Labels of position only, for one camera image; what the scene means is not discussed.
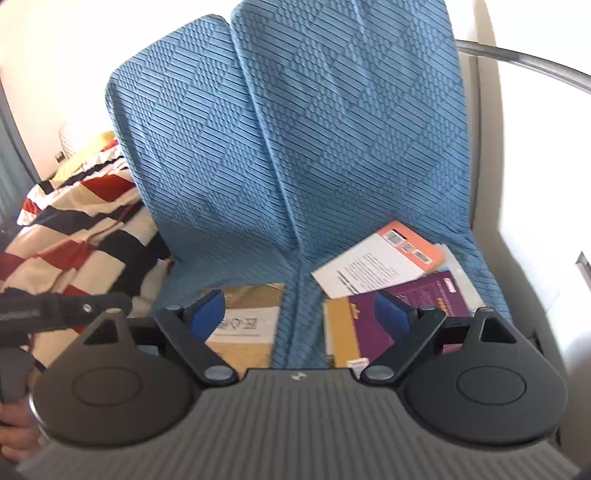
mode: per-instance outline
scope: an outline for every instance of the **striped blanket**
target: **striped blanket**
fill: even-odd
[[[35,185],[20,233],[0,254],[2,296],[122,291],[132,316],[148,313],[170,253],[142,203],[115,141],[67,180]]]

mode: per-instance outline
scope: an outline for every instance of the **blue seat cover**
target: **blue seat cover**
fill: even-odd
[[[393,219],[447,244],[510,319],[468,222],[466,107],[443,0],[246,0],[118,68],[107,104],[177,259],[157,305],[285,283],[272,366],[323,367],[310,272]]]

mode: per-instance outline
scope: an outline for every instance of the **human hand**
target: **human hand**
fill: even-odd
[[[34,371],[29,378],[32,385],[39,372]],[[39,447],[41,433],[29,405],[28,396],[17,403],[0,405],[0,453],[9,460],[22,462]]]

